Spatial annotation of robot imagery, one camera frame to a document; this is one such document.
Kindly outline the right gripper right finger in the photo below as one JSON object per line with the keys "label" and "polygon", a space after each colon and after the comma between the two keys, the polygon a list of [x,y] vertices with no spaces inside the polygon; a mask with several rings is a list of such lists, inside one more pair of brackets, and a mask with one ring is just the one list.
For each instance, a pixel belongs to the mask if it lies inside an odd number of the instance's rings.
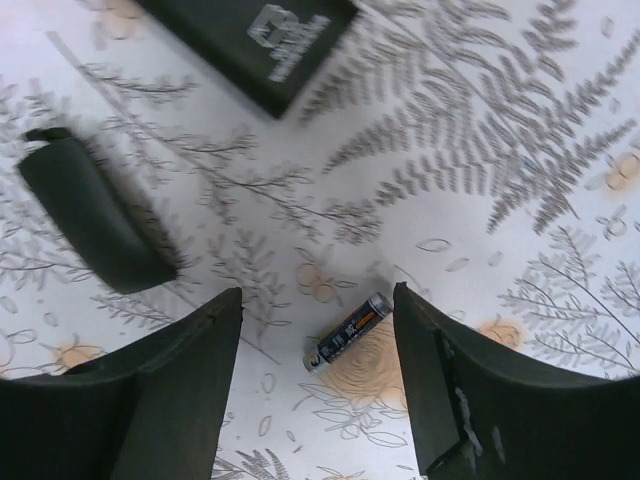
{"label": "right gripper right finger", "polygon": [[417,465],[430,479],[635,479],[639,381],[561,369],[397,284],[393,325]]}

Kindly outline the black battery cover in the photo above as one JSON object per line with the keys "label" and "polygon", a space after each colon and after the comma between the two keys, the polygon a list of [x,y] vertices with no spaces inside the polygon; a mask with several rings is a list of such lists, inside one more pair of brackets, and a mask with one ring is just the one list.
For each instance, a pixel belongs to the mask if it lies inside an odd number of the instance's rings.
{"label": "black battery cover", "polygon": [[32,129],[28,142],[44,145],[17,166],[21,177],[86,266],[120,294],[177,278],[174,264],[155,247],[98,166],[69,129]]}

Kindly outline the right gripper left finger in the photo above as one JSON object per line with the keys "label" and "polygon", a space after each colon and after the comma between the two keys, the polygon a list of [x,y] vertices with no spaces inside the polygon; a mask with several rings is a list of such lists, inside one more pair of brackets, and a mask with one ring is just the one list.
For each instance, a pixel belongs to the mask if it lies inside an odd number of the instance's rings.
{"label": "right gripper left finger", "polygon": [[62,375],[2,381],[2,478],[210,478],[242,321],[229,288]]}

